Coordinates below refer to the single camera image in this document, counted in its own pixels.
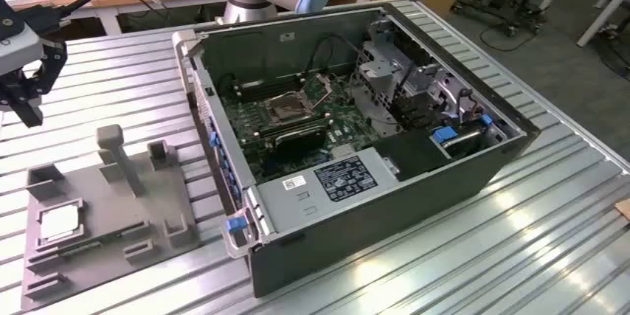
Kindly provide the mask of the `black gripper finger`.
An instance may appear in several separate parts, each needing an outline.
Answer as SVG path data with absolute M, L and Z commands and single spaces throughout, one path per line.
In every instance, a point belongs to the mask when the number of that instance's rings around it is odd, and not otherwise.
M 66 45 L 63 42 L 45 42 L 39 67 L 22 84 L 26 96 L 21 109 L 21 122 L 30 128 L 42 124 L 39 99 L 49 93 L 66 61 Z
M 27 101 L 17 98 L 3 83 L 1 83 L 1 110 L 11 111 L 17 115 L 18 120 L 29 126 Z

